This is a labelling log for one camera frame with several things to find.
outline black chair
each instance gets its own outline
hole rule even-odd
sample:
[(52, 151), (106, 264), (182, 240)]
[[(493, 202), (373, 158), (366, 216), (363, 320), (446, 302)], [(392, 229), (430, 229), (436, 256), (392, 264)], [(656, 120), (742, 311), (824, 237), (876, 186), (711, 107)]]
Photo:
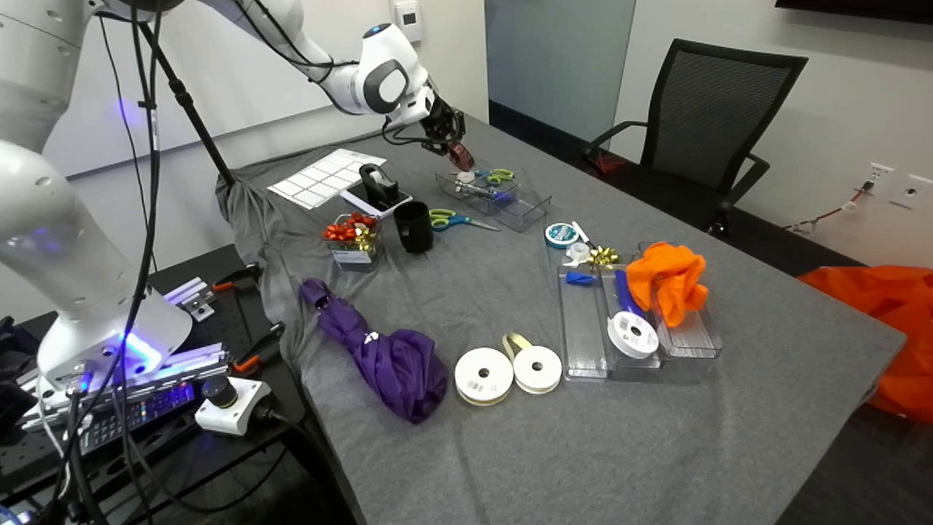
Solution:
[[(653, 84), (647, 123), (612, 126), (583, 148), (583, 159), (625, 191), (729, 237), (729, 209), (770, 168), (754, 145), (805, 65), (800, 54), (678, 37)], [(641, 164), (618, 164), (605, 142), (633, 126), (647, 127)]]

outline gray table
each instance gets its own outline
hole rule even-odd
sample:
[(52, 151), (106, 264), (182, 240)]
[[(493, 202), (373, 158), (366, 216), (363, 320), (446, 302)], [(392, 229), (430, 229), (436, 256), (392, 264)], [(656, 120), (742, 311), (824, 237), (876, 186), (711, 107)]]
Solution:
[[(348, 145), (388, 158), (402, 189), (430, 203), (455, 203), (436, 184), (436, 171), (453, 168), (443, 158), (380, 136)], [(707, 311), (727, 348), (704, 383), (565, 383), (552, 396), (513, 390), (498, 407), (471, 407), (453, 390), (423, 426), (409, 426), (360, 378), (350, 356), (323, 342), (299, 285), (328, 280), (380, 331), (423, 330), (450, 368), (512, 330), (564, 349), (542, 225), (446, 229), (423, 256), (409, 256), (385, 225), (376, 270), (344, 275), (322, 229), (348, 206), (331, 202), (307, 212), (267, 191), (331, 148), (239, 168), (229, 202), (237, 248), (267, 267), (268, 318), (288, 323), (286, 359), (305, 377), (360, 512), (373, 525), (777, 521), (902, 334), (490, 126), (471, 120), (466, 145), (552, 194), (549, 222), (577, 218), (622, 251), (653, 240), (701, 251), (711, 285)]]

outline tape roll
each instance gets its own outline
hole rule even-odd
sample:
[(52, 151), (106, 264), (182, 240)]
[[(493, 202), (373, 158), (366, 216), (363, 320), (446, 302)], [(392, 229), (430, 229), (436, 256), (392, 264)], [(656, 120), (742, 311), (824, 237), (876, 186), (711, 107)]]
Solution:
[(659, 331), (633, 311), (618, 311), (606, 320), (609, 342), (630, 359), (647, 359), (662, 348)]
[(564, 361), (549, 348), (519, 349), (519, 356), (513, 359), (513, 368), (517, 368), (517, 385), (532, 396), (552, 394), (564, 377)]
[(513, 361), (497, 348), (475, 348), (455, 364), (455, 385), (471, 404), (498, 404), (513, 387)]

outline orange fabric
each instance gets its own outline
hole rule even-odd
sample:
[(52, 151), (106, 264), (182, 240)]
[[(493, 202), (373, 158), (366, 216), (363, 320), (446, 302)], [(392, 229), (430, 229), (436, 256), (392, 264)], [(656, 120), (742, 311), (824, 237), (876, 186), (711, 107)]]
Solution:
[(701, 282), (707, 259), (685, 244), (656, 241), (625, 270), (635, 302), (659, 311), (668, 326), (707, 305), (710, 289)]
[(880, 377), (872, 404), (933, 422), (933, 270), (818, 267), (802, 280), (907, 334)]

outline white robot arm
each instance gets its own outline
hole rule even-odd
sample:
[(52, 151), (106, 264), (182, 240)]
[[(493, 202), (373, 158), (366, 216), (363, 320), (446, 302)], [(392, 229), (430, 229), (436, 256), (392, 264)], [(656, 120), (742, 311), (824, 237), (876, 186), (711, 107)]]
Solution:
[[(150, 19), (182, 0), (19, 0), (0, 3), (0, 263), (41, 289), (58, 318), (39, 349), (39, 369), (58, 387), (79, 387), (103, 369), (122, 339), (134, 264), (99, 229), (64, 174), (41, 148), (73, 91), (84, 25), (93, 15)], [(462, 145), (465, 113), (430, 84), (409, 37), (373, 25), (360, 60), (337, 60), (305, 34), (299, 0), (202, 0), (262, 37), (322, 84), (344, 113), (385, 113), (385, 127), (423, 126), (423, 142), (472, 168)], [(128, 334), (132, 368), (151, 374), (176, 353), (189, 318), (156, 292)]]

